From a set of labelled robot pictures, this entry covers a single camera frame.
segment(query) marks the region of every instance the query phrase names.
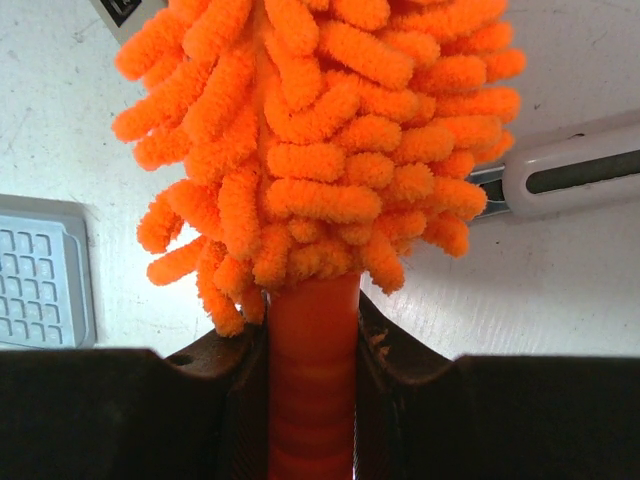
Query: white wall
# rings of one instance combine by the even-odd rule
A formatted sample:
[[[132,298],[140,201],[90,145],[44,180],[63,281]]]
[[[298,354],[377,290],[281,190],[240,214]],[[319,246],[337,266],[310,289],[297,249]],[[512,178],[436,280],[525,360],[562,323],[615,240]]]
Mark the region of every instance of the white wall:
[[[530,67],[520,146],[640,117],[637,0],[512,0]],[[162,290],[134,227],[180,176],[138,169],[112,116],[142,90],[112,67],[117,44],[87,0],[0,0],[0,193],[86,206],[102,345],[170,353],[210,328],[187,278]],[[425,343],[461,352],[640,353],[640,204],[475,224],[453,262],[420,248],[381,308]]]

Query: ice cube tray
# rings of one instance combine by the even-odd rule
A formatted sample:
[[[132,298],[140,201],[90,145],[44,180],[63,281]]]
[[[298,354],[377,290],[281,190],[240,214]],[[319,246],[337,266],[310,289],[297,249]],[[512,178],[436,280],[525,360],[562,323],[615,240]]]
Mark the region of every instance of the ice cube tray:
[[[82,217],[16,210],[10,198],[16,197],[0,196],[0,342],[91,347],[96,335]]]

